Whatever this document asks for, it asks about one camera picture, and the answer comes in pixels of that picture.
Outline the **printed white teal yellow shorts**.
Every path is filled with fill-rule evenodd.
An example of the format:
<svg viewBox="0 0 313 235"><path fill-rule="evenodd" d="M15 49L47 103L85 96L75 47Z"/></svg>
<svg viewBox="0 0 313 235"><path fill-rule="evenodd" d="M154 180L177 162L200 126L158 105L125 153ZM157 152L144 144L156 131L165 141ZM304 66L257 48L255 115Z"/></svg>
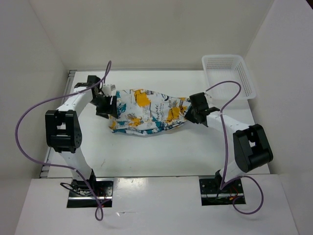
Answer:
<svg viewBox="0 0 313 235"><path fill-rule="evenodd" d="M117 117L109 116L113 133L150 135L182 126L191 107L187 97L145 89L116 91Z"/></svg>

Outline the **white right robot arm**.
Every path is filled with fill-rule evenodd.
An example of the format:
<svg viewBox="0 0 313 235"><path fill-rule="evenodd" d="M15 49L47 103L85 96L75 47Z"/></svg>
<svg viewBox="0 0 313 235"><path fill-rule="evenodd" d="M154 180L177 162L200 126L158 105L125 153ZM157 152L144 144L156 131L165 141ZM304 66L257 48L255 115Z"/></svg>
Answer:
<svg viewBox="0 0 313 235"><path fill-rule="evenodd" d="M185 118L224 135L226 165L215 174L217 191L228 191L233 180L273 160L269 141L261 125L248 125L222 114L217 107L209 106L205 93L191 95L190 101L191 107Z"/></svg>

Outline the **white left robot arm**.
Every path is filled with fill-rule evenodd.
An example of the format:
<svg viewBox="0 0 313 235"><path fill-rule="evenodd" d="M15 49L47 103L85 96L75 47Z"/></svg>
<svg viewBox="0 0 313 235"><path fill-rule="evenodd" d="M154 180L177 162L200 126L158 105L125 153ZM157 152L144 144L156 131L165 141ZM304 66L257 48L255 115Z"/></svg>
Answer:
<svg viewBox="0 0 313 235"><path fill-rule="evenodd" d="M65 160L65 167L72 172L74 188L88 196L97 192L98 184L93 169L87 164L81 144L82 130L79 116L88 104L96 107L96 115L108 118L117 115L115 85L105 84L96 75L89 75L87 81L77 83L73 93L56 110L45 114L47 145Z"/></svg>

